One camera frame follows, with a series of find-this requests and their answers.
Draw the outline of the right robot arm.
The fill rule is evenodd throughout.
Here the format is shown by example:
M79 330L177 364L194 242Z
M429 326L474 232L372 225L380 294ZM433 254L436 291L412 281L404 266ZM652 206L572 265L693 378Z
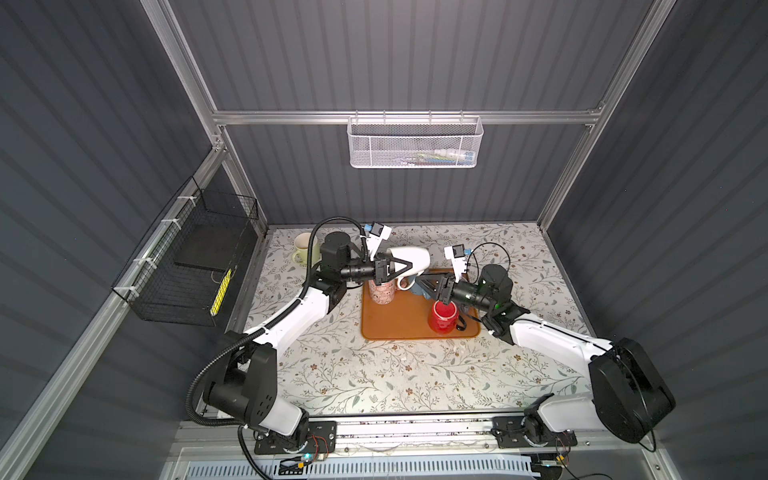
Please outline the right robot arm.
M545 355L588 380L587 393L548 394L526 410L530 422L551 433L607 431L639 443L676 407L676 399L636 341L580 334L543 320L512 298L505 268L491 264L474 283L453 273L425 272L415 279L431 299L470 307L496 339Z

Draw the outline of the light green mug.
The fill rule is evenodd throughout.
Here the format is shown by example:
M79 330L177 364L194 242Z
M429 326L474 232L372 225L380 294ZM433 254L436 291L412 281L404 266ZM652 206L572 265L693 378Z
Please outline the light green mug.
M315 238L312 245L310 243L310 232L303 232L294 239L294 253L292 261L300 266L313 266L321 259L320 241Z

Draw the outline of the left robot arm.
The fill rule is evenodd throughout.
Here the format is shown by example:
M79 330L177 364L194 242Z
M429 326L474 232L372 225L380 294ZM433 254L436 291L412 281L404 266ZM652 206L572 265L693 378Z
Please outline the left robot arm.
M379 243L375 235L365 236L361 246L344 232L326 235L319 257L308 259L309 271L297 297L263 324L231 334L231 344L195 377L189 394L199 390L202 401L224 416L200 416L189 398L190 418L201 425L242 425L301 439L308 414L278 395L278 364L285 351L333 311L350 283L397 282L430 267L429 251L423 247L377 252Z

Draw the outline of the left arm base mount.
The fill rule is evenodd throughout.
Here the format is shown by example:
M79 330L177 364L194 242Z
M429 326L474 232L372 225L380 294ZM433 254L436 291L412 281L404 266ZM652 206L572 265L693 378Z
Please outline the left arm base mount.
M256 455L328 454L336 448L338 424L335 421L302 421L290 436L275 431L255 432Z

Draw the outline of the white mug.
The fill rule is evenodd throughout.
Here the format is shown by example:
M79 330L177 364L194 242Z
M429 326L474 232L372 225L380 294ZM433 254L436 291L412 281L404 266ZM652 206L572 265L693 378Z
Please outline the white mug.
M430 253L423 247L391 247L386 254L389 258L390 273L400 291L410 290L415 283L414 277L423 274L431 264Z

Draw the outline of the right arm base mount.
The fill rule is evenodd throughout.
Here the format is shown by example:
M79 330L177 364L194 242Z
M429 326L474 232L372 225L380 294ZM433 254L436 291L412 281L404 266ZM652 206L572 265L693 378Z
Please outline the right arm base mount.
M552 432L537 417L523 414L493 417L490 433L500 448L570 448L578 444L572 431Z

